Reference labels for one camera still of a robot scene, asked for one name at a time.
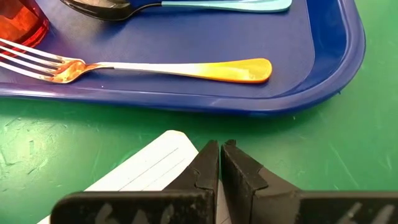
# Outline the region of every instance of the plastic cup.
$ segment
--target plastic cup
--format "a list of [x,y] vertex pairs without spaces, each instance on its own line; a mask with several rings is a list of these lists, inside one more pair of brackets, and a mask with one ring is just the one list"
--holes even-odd
[[35,47],[48,29],[49,20],[35,0],[0,0],[0,38]]

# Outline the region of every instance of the light blue spoon handle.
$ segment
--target light blue spoon handle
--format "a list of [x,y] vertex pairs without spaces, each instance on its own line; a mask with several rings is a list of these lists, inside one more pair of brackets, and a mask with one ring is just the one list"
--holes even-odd
[[280,12],[287,10],[292,0],[226,0],[226,1],[164,1],[163,7],[199,7],[244,12]]

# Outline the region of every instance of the metal fork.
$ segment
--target metal fork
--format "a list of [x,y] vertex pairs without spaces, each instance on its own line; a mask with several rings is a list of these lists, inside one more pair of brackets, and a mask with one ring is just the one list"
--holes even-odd
[[[11,57],[0,53],[0,67],[7,68],[28,77],[52,83],[70,83],[83,74],[99,68],[167,73],[236,83],[264,82],[269,78],[272,72],[272,65],[270,61],[264,58],[218,63],[154,64],[99,62],[86,64],[82,59],[79,58],[68,58],[50,54],[4,39],[0,39],[0,42],[32,54],[48,58],[48,60],[45,60],[20,53],[10,49],[9,47],[3,47],[0,45],[1,50],[26,59],[21,60],[17,57]],[[33,71],[41,72],[42,74],[10,65],[9,63],[6,63],[5,60],[1,61],[1,57],[8,61],[18,63],[23,67],[31,68]]]

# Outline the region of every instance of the white paper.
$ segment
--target white paper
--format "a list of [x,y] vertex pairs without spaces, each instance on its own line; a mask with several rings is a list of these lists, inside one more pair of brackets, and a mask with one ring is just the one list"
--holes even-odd
[[229,219],[228,206],[225,200],[224,187],[221,181],[218,181],[216,224],[231,224],[231,220]]
[[[184,133],[167,131],[85,191],[163,190],[197,154]],[[49,223],[49,216],[38,222]]]

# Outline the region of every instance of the blue tray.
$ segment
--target blue tray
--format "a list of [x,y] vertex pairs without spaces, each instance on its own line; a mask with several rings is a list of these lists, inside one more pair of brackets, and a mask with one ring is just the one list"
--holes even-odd
[[55,85],[0,68],[1,95],[172,110],[285,113],[338,93],[354,77],[365,51],[353,0],[294,0],[288,12],[277,14],[158,8],[120,23],[86,17],[60,1],[37,2],[52,23],[38,49],[51,53],[86,62],[196,63],[264,57],[274,72],[267,83],[248,85],[100,70],[71,85]]

